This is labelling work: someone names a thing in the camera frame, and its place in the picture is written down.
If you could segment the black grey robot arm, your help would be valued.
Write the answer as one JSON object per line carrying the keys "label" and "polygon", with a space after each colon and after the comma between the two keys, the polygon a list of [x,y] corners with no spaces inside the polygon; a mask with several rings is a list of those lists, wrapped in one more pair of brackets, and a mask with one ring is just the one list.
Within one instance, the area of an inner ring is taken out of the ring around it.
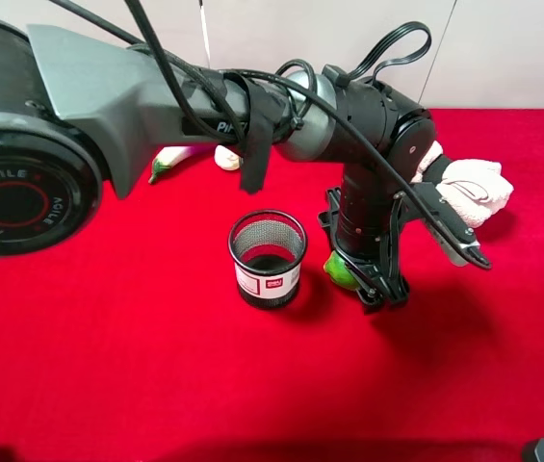
{"label": "black grey robot arm", "polygon": [[128,195],[164,146],[235,147],[241,186],[258,192],[270,152],[335,162],[342,184],[320,214],[333,255],[367,311],[402,303],[404,211],[437,225],[409,182],[432,147],[429,111],[367,77],[379,53],[417,31],[386,36],[352,72],[292,60],[275,73],[215,71],[164,51],[150,24],[127,48],[68,30],[0,21],[0,257],[58,244],[95,213],[104,182]]}

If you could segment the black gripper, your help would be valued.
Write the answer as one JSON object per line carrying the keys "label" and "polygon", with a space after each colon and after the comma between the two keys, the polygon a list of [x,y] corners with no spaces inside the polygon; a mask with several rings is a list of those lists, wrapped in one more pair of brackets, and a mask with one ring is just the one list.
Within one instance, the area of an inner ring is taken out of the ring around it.
{"label": "black gripper", "polygon": [[404,306],[409,299],[410,286],[399,265],[398,190],[372,167],[345,166],[341,186],[326,192],[329,209],[319,215],[332,251],[357,280],[366,316],[386,304]]}

